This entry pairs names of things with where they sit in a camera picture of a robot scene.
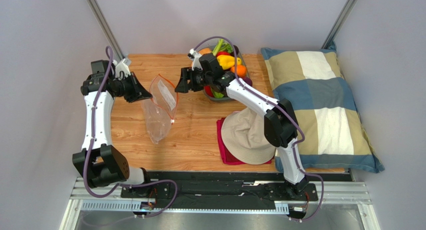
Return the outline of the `clear zip top bag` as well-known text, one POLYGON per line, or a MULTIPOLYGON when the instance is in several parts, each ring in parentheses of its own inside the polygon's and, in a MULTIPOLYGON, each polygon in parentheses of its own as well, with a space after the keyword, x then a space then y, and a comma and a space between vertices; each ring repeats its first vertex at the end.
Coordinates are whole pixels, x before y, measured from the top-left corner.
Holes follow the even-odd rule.
POLYGON ((152 98, 141 104, 146 132, 154 144, 158 144, 170 132, 175 122, 179 95, 171 81, 158 74, 150 83, 152 98))

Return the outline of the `orange carrot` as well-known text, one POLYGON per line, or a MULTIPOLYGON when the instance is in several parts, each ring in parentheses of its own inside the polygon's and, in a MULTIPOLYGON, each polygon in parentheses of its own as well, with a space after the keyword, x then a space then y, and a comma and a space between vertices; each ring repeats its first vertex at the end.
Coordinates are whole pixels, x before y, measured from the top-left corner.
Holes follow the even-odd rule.
POLYGON ((199 50, 198 53, 201 54, 201 55, 209 54, 209 53, 212 53, 212 50, 210 48, 206 47, 206 48, 199 50))

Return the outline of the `yellow bell pepper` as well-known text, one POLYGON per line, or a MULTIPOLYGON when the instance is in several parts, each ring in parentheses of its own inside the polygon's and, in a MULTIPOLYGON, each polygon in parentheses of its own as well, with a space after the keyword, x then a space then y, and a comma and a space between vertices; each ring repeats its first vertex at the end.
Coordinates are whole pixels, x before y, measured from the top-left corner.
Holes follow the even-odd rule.
POLYGON ((219 55, 216 57, 216 59, 223 70, 229 70, 235 65, 243 64, 239 57, 235 58, 234 56, 230 55, 219 55))

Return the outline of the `purple onion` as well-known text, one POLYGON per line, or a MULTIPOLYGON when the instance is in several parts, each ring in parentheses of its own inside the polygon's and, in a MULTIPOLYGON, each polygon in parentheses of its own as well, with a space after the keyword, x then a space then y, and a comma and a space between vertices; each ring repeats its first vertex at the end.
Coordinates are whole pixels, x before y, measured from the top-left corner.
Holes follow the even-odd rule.
POLYGON ((244 77, 243 81, 249 85, 249 86, 253 86, 253 81, 249 78, 249 77, 244 77))

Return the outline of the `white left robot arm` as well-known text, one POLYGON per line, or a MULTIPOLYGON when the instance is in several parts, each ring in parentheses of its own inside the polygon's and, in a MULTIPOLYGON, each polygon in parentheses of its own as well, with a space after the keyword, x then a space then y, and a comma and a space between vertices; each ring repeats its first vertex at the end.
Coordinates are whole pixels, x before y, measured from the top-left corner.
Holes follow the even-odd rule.
POLYGON ((89 188, 111 184, 139 185, 147 180, 143 168, 133 168, 114 146, 111 114, 115 99, 133 103, 151 99, 149 93, 130 71, 127 58, 109 63, 91 63, 92 74, 83 82, 81 93, 86 107, 86 130, 81 151, 73 154, 72 163, 89 188))

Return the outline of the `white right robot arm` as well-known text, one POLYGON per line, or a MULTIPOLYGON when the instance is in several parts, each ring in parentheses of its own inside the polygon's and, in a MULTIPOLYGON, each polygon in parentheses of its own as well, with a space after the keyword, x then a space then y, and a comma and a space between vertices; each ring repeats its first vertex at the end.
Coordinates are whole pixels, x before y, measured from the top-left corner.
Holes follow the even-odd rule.
POLYGON ((192 66, 181 69, 175 92, 196 92, 210 86, 217 92, 225 92, 231 99, 254 111, 263 119, 263 133, 266 140, 278 151, 289 191, 299 195, 309 182, 298 151, 298 135, 302 134, 302 130, 290 101, 269 98, 257 91, 236 73, 221 67, 218 58, 211 53, 201 55, 191 49, 188 57, 192 61, 192 66))

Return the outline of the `grey food basin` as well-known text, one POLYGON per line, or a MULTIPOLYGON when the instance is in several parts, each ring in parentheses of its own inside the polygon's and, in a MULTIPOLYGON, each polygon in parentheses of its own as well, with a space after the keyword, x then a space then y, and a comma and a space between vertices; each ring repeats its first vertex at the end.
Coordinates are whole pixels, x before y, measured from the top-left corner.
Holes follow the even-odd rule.
POLYGON ((191 67, 186 72, 189 77, 188 90, 202 90, 213 101, 231 99, 225 89, 219 88, 219 84, 214 82, 222 80, 223 77, 232 81, 235 71, 245 83, 253 85, 239 48, 235 45, 219 41, 214 47, 191 49, 188 57, 192 60, 191 67))

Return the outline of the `red chili pepper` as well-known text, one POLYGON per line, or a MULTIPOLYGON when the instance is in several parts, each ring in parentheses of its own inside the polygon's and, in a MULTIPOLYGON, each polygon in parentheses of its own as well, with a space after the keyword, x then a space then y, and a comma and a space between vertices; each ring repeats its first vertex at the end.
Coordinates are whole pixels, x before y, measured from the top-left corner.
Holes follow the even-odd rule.
POLYGON ((204 92, 208 97, 214 98, 214 95, 212 93, 212 90, 209 86, 204 87, 204 92))

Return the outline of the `green star fruit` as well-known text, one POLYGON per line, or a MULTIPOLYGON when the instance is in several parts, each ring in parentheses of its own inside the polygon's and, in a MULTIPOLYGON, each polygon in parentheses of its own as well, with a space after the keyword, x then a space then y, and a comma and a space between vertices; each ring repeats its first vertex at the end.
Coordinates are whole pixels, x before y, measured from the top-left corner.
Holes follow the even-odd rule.
POLYGON ((220 92, 212 91, 214 98, 223 98, 225 95, 220 92))

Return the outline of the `red tomato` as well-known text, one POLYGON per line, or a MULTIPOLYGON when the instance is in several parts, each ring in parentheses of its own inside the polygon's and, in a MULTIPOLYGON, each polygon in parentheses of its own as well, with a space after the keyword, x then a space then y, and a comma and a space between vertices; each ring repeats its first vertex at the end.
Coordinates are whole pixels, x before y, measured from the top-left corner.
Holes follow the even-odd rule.
POLYGON ((217 54, 216 54, 216 57, 219 57, 219 56, 230 56, 230 53, 228 53, 227 51, 219 51, 217 54))

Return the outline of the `green leek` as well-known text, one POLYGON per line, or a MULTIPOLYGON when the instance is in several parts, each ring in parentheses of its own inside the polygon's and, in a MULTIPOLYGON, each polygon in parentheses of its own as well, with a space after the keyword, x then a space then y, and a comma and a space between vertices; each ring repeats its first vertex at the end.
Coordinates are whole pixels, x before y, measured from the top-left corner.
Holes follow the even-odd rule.
POLYGON ((217 45, 212 50, 212 53, 214 56, 218 56, 219 52, 227 52, 230 54, 233 52, 233 50, 234 48, 230 43, 220 38, 217 42, 217 45))

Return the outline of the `orange fruit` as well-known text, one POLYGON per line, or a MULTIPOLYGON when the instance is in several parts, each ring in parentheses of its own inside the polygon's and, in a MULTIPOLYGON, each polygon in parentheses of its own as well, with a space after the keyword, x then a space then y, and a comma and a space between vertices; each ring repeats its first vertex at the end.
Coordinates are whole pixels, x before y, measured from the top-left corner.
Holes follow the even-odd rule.
POLYGON ((240 78, 245 78, 248 72, 247 68, 244 65, 237 65, 236 67, 233 66, 230 68, 230 71, 232 73, 236 72, 237 76, 240 78))

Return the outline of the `beige bucket hat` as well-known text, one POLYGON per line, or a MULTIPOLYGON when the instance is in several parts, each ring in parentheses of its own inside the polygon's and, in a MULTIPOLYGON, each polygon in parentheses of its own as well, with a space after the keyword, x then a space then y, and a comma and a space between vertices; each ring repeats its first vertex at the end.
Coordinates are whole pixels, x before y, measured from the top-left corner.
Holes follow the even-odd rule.
POLYGON ((220 133, 228 151, 245 164, 265 164, 275 156, 275 146, 264 136, 263 117, 249 108, 228 115, 220 133))

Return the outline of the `magenta folded cloth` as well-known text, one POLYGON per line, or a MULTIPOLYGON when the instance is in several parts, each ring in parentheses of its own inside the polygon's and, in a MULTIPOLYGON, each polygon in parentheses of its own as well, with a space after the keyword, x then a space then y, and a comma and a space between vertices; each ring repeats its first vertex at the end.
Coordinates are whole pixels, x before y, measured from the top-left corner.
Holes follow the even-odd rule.
POLYGON ((222 137, 221 137, 221 127, 223 124, 225 118, 222 118, 220 120, 218 120, 216 122, 216 127, 217 127, 217 142, 218 142, 218 147, 219 147, 219 152, 220 152, 220 157, 221 160, 224 164, 227 165, 242 165, 245 164, 242 161, 239 161, 238 159, 236 159, 229 151, 228 149, 225 147, 223 141, 222 141, 222 137))

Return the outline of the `plaid pillow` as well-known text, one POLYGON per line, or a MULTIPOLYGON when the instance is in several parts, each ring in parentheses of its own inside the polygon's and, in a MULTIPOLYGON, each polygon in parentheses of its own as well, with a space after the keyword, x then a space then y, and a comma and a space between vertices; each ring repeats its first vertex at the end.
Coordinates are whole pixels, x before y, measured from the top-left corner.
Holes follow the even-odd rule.
POLYGON ((260 52, 274 97, 293 106, 302 130, 298 151, 304 168, 385 170, 361 123, 334 44, 315 51, 263 47, 260 52))

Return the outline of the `aluminium corner post left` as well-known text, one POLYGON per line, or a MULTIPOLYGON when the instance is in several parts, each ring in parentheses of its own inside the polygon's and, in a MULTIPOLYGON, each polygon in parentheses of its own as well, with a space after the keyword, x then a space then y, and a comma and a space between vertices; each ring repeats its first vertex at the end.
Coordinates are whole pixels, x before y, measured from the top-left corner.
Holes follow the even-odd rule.
POLYGON ((112 31, 111 27, 109 26, 108 21, 105 18, 98 1, 97 0, 86 0, 86 1, 88 3, 89 7, 91 8, 95 18, 97 19, 104 35, 106 36, 108 43, 112 47, 117 58, 119 60, 126 58, 127 56, 122 51, 115 35, 113 34, 113 31, 112 31))

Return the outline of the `aluminium corner post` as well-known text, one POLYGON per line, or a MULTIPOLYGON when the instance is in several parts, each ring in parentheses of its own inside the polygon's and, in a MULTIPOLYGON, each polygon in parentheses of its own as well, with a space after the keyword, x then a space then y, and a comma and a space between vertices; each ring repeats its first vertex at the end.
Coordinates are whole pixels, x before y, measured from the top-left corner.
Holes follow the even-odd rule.
POLYGON ((326 49, 331 46, 357 1, 358 0, 347 0, 345 2, 324 43, 322 44, 322 49, 326 49))
POLYGON ((104 35, 106 36, 108 43, 112 47, 117 58, 119 60, 126 58, 127 56, 122 51, 115 35, 113 34, 113 31, 112 31, 111 27, 109 26, 108 21, 105 18, 98 1, 97 0, 86 0, 86 1, 88 3, 89 7, 91 8, 95 18, 97 19, 104 35))

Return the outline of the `aluminium corner post right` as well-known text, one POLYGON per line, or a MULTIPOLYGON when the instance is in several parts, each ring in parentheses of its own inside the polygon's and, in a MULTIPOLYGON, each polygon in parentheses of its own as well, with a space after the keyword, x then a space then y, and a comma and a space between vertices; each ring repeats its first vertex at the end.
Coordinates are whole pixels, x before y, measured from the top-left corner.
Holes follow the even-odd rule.
POLYGON ((357 1, 358 0, 347 0, 345 2, 324 43, 322 44, 322 49, 326 49, 331 46, 357 1))

